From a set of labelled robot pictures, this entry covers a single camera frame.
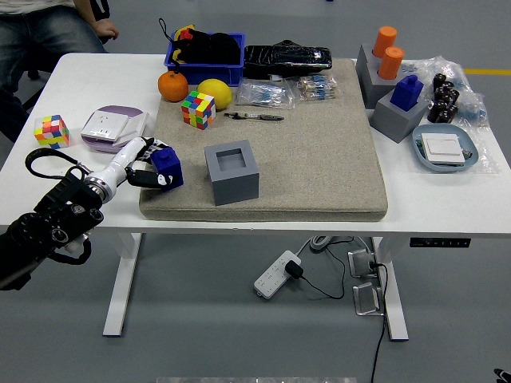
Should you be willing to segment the person's hand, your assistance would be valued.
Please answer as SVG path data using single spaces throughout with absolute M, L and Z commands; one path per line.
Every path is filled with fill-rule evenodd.
M 109 19 L 101 19 L 92 23 L 95 34 L 100 38 L 117 39 L 119 31 Z

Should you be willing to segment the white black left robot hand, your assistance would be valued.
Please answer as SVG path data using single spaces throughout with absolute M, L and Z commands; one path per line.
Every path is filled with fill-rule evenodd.
M 133 163 L 152 164 L 156 172 L 134 170 Z M 104 203 L 116 194 L 117 187 L 128 180 L 132 186 L 160 189 L 163 192 L 184 184 L 180 160 L 172 147 L 154 137 L 137 137 L 129 141 L 99 172 L 86 176 L 85 183 Z

